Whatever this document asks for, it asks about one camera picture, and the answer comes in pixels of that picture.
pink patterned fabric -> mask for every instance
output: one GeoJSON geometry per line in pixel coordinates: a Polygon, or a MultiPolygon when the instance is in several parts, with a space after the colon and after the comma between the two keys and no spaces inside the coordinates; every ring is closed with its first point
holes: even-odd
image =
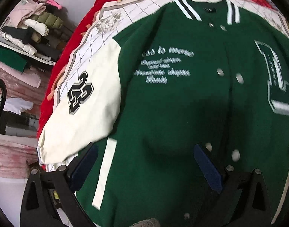
{"type": "Polygon", "coordinates": [[[0,177],[27,178],[28,164],[38,161],[36,138],[0,135],[0,177]]]}
{"type": "Polygon", "coordinates": [[[21,97],[25,101],[33,102],[33,108],[31,110],[26,110],[25,112],[37,115],[39,117],[40,105],[45,97],[51,73],[41,71],[36,73],[42,79],[39,88],[35,88],[26,84],[25,82],[13,77],[11,74],[0,68],[0,79],[2,79],[6,84],[7,98],[21,97]]]}

